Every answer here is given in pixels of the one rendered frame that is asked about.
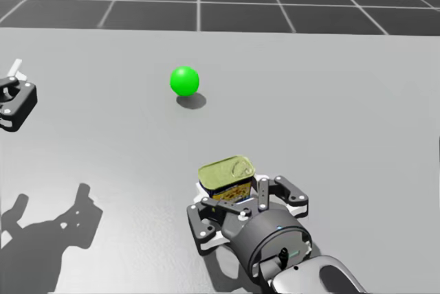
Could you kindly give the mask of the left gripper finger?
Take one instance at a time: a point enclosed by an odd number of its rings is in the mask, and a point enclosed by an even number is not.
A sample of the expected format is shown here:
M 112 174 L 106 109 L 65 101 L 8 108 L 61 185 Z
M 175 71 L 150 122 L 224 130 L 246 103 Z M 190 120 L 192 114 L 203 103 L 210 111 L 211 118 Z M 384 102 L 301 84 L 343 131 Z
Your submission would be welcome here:
M 17 58 L 8 74 L 0 78 L 0 128 L 17 132 L 38 102 L 36 85 L 20 72 Z

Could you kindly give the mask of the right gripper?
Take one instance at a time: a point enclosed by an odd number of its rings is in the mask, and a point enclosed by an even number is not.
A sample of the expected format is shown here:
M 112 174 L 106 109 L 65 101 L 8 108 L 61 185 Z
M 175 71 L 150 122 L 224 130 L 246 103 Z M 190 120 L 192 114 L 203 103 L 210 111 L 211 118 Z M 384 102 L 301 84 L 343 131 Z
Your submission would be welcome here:
M 186 212 L 201 256 L 229 243 L 249 279 L 261 285 L 307 260 L 313 240 L 298 221 L 309 215 L 308 195 L 282 175 L 271 179 L 257 174 L 254 178 L 258 202 L 217 201 L 196 182 L 197 194 Z M 284 205 L 270 202 L 271 196 Z

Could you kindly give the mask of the green ball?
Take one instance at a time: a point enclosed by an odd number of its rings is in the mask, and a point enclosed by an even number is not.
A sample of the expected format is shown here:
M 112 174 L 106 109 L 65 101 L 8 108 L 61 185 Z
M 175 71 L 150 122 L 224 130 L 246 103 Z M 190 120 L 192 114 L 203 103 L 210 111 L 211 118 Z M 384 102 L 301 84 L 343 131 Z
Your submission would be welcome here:
M 191 96 L 199 88 L 199 74 L 188 66 L 177 67 L 171 72 L 170 87 L 178 96 Z

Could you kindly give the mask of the green and blue rectangular can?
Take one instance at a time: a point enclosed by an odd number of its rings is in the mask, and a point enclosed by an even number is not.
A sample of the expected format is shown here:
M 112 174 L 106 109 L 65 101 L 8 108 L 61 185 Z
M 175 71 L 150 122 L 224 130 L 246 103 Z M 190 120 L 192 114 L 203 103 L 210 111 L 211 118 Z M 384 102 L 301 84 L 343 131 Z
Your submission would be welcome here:
M 255 167 L 245 156 L 235 155 L 198 169 L 200 188 L 212 199 L 237 203 L 250 197 Z

